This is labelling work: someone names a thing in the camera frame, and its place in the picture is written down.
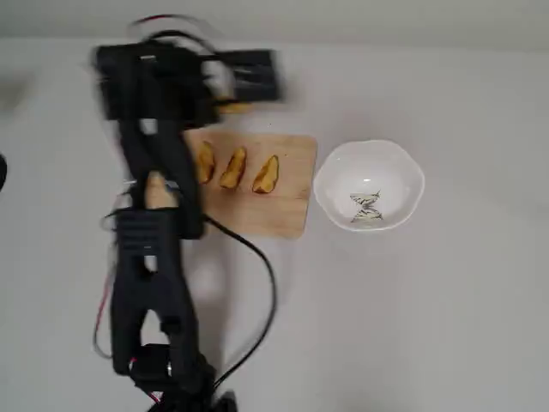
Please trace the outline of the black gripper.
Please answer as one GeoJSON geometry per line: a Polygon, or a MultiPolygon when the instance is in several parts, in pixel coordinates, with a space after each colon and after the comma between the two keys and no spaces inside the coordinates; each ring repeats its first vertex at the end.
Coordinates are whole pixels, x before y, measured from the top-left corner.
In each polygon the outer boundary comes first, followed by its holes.
{"type": "MultiPolygon", "coordinates": [[[[218,51],[229,70],[234,97],[244,103],[283,100],[271,49],[218,51]],[[267,80],[252,82],[246,80],[267,80]]],[[[202,56],[158,41],[94,49],[103,112],[108,120],[156,119],[198,129],[219,121],[202,56]]]]}

